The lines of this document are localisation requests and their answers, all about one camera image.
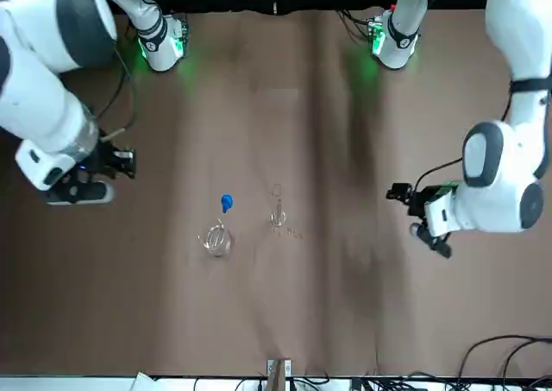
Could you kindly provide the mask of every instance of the green led light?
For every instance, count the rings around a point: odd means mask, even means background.
[[[383,42],[386,40],[386,34],[381,31],[379,34],[374,36],[372,41],[372,54],[375,56],[379,56],[381,52],[381,48],[383,47]]]
[[[419,35],[417,35],[416,37],[414,37],[414,40],[412,41],[412,49],[411,49],[411,56],[414,54],[414,49],[416,48],[416,42],[417,42],[417,38],[419,37]]]
[[[138,39],[138,44],[140,45],[140,49],[141,49],[141,57],[147,60],[146,50],[144,49],[144,46],[141,44],[140,39]]]
[[[179,54],[184,54],[184,45],[182,43],[182,40],[180,39],[175,40],[174,46],[176,46],[176,49],[179,51]]]

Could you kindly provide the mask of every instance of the brown tablecloth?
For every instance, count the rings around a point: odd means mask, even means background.
[[[111,205],[46,206],[2,154],[2,373],[257,375],[285,356],[297,375],[453,375],[477,340],[550,333],[550,205],[522,235],[454,235],[446,261],[385,200],[502,114],[508,69],[482,12],[430,12],[395,73],[329,12],[193,16],[189,57],[168,73],[126,55],[141,117],[118,143],[137,148],[138,174]],[[67,84],[99,109],[117,77]],[[125,88],[103,126],[130,105]],[[224,193],[235,245],[217,260],[198,232]],[[496,375],[511,347],[482,348],[467,374]],[[543,374],[548,357],[527,350],[511,374]]]

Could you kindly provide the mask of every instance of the clear glass cup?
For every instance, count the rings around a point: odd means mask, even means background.
[[[285,223],[285,213],[282,210],[282,186],[280,184],[274,184],[272,196],[276,200],[276,206],[270,214],[270,224],[275,228],[279,228]]]
[[[232,235],[220,219],[217,220],[216,224],[205,226],[198,239],[207,250],[207,253],[214,257],[228,255],[232,250]]]

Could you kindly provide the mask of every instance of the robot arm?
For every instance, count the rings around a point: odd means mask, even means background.
[[[552,3],[487,0],[486,29],[511,69],[509,122],[479,123],[467,133],[462,182],[421,192],[395,184],[387,194],[422,219],[413,234],[445,256],[452,231],[520,232],[543,210],[539,180],[548,165]]]
[[[112,0],[129,16],[140,37],[147,63],[165,72],[184,57],[188,26],[173,16],[163,16],[152,0]]]
[[[381,16],[381,37],[373,55],[392,70],[404,67],[414,53],[420,24],[428,10],[430,0],[397,0],[395,10]]]
[[[72,180],[76,169],[127,173],[128,158],[116,162],[116,148],[57,77],[110,61],[115,38],[105,0],[0,2],[0,126],[22,138],[16,161],[36,188],[52,196],[71,190],[63,201],[110,199],[107,186]]]

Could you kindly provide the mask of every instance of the blue object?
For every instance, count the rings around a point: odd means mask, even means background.
[[[221,198],[221,204],[223,205],[223,213],[226,213],[226,211],[232,208],[234,200],[232,199],[232,196],[230,194],[224,194]]]

